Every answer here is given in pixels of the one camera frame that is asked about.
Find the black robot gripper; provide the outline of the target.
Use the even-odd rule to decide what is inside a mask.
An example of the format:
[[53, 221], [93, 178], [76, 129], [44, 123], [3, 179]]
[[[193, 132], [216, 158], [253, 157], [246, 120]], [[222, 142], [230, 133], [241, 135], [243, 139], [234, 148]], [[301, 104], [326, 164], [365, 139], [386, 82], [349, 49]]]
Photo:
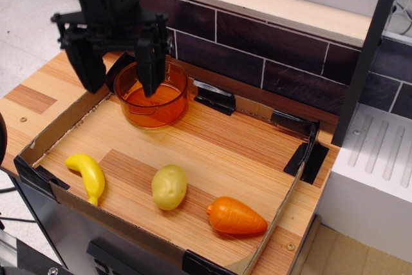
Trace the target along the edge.
[[[51, 18], [58, 25], [59, 42], [63, 42], [66, 24], [86, 25], [101, 38], [109, 38], [121, 28], [144, 25], [135, 46], [136, 72], [145, 97], [152, 97], [165, 80], [165, 56], [173, 49], [167, 33], [167, 16], [142, 8], [140, 0], [79, 0], [79, 3], [81, 11], [56, 13]], [[66, 41], [64, 47], [83, 87], [96, 93], [106, 83], [102, 56], [85, 39]]]

